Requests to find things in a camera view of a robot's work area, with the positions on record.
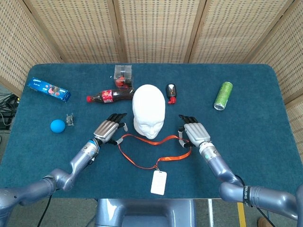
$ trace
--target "red lanyard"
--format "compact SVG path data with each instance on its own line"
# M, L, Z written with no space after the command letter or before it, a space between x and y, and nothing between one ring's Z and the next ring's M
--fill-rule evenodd
M137 138L138 140L141 140L141 141L143 141L143 142L149 143L149 144L154 145L154 146L157 146L157 145L159 145L159 144L162 144L162 143L164 143L164 142L166 142L166 141L168 141L168 140L171 140L171 139L184 140L184 141L188 142L188 140L179 138L178 136L175 136L175 135L168 136L168 137L166 137L165 139L161 140L160 142L152 142L152 141L149 141L149 140L146 140L146 139L143 139L143 138L134 136L134 135L132 135L132 134L125 134L125 135L123 135L121 138L125 138L125 137L127 137L127 136L135 137L135 138ZM144 167L141 167L141 166L137 165L133 160L131 160L130 157L127 156L127 155L121 150L120 144L118 145L118 147L119 147L119 150L121 151L121 153L123 154L123 156L124 156L128 161L130 161L133 165L135 165L136 167L141 168L141 169L157 169L157 168L158 168L158 162L160 162L160 161L177 161L177 160L184 159L184 158L188 157L188 156L191 154L191 147L190 147L190 148L189 148L189 151L188 151L186 154L183 154L183 155L180 155L180 156L160 157L160 158L158 159L158 161L156 162L155 165L153 165L152 167L149 167L149 168L144 168Z

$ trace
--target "wicker screen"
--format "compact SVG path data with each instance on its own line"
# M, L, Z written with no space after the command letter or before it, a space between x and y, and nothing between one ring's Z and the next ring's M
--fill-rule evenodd
M285 102L303 91L303 2L287 11L251 62L276 71Z
M293 102L296 103L287 108L287 114L301 160L303 161L303 96Z
M26 0L65 62L118 62L106 0Z
M60 59L17 1L0 1L0 27L0 80L21 96L33 65Z
M209 0L190 62L242 62L287 0Z
M129 62L183 63L199 0L119 0Z

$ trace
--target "white tag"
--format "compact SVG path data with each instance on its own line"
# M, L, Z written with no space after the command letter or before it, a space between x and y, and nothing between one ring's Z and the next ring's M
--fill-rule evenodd
M166 183L167 173L163 171L155 170L153 172L152 183L151 183L151 193L164 195L165 183Z

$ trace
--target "table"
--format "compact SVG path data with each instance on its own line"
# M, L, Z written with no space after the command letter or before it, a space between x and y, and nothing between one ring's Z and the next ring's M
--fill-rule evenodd
M7 149L0 165L0 187L23 186L41 179L55 168L70 172L69 161L92 138L94 130L112 113L128 113L133 127L132 102L87 103L86 96L115 88L114 64L40 64L28 79L37 77L71 92L67 103L25 86ZM295 192L303 181L302 164L287 119L275 72L263 64L132 64L134 86L153 84L165 96L165 86L175 83L175 105L166 104L165 122L156 137L177 135L178 114L196 117L235 174L248 185ZM233 91L224 111L213 103L220 85L230 81ZM73 113L75 126L55 134L54 119ZM119 130L114 139L124 134ZM178 141L151 147L126 138L122 148L135 162L152 166L159 157L186 153ZM175 162L160 162L167 172L165 195L150 193L153 170L133 166L118 148L102 146L96 161L79 176L69 192L56 197L78 198L218 198L220 182L194 148Z

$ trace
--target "white mannequin head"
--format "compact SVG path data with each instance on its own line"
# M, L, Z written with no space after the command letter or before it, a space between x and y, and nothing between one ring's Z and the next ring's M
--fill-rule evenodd
M165 117L165 100L161 91L153 85L139 87L133 97L134 128L149 139L161 130Z

